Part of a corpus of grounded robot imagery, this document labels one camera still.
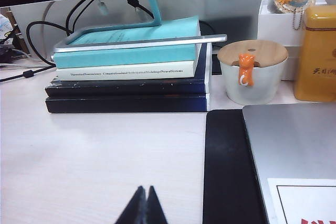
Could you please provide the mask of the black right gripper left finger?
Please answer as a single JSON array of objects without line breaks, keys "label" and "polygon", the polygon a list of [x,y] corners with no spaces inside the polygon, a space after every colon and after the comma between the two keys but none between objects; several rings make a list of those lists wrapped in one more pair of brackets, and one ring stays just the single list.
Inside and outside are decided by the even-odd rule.
[{"label": "black right gripper left finger", "polygon": [[146,196],[145,189],[139,186],[132,198],[116,220],[116,224],[141,224],[145,223]]}]

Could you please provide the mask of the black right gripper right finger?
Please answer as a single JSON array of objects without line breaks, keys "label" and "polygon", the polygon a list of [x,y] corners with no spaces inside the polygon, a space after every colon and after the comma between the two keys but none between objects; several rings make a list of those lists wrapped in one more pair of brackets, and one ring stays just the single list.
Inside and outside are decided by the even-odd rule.
[{"label": "black right gripper right finger", "polygon": [[147,198],[146,223],[148,224],[168,224],[159,198],[153,186],[149,188]]}]

